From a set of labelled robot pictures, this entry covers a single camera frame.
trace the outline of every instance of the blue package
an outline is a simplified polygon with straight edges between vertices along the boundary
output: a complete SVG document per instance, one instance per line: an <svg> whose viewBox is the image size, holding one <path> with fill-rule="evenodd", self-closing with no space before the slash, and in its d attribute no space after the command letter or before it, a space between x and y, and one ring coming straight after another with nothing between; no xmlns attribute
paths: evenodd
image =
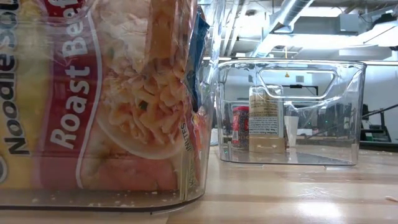
<svg viewBox="0 0 398 224"><path fill-rule="evenodd" d="M201 16L202 12L199 9L195 26L193 27L192 38L190 42L188 62L187 62L187 76L186 85L192 96L192 110L198 112L201 106L201 96L199 92L199 78L198 71L200 68L203 54L205 52L206 35L209 31L210 25Z"/></svg>

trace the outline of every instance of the wooden countertop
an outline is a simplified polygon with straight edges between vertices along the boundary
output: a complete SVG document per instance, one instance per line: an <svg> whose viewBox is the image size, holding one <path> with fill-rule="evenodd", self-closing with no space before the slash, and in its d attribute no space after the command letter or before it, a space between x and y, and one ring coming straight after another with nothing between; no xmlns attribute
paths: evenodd
<svg viewBox="0 0 398 224"><path fill-rule="evenodd" d="M0 211L0 223L398 223L398 154L360 151L359 165L251 166L210 151L206 194L171 213Z"/></svg>

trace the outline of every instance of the plastic storage bin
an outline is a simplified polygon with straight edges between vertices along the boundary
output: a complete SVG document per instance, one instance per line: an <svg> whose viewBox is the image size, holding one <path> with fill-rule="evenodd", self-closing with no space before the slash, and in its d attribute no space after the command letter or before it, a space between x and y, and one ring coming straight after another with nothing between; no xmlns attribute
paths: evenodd
<svg viewBox="0 0 398 224"><path fill-rule="evenodd" d="M366 65L318 60L220 63L220 159L355 165Z"/></svg>
<svg viewBox="0 0 398 224"><path fill-rule="evenodd" d="M204 194L225 1L200 3L0 4L1 208L153 211Z"/></svg>

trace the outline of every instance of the noodle package label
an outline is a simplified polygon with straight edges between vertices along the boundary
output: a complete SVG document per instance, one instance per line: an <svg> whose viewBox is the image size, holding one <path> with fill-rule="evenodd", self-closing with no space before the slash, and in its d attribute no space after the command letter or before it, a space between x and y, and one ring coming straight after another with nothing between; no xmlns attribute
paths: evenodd
<svg viewBox="0 0 398 224"><path fill-rule="evenodd" d="M200 180L184 85L196 1L89 2L0 4L49 20L8 26L20 46L0 39L10 45L0 59L0 188L189 190Z"/></svg>

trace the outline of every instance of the red can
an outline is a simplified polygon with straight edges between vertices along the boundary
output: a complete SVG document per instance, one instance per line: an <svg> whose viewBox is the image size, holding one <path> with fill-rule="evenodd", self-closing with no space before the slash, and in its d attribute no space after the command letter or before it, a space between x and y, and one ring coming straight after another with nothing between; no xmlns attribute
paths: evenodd
<svg viewBox="0 0 398 224"><path fill-rule="evenodd" d="M239 106L233 109L232 147L249 149L249 107Z"/></svg>

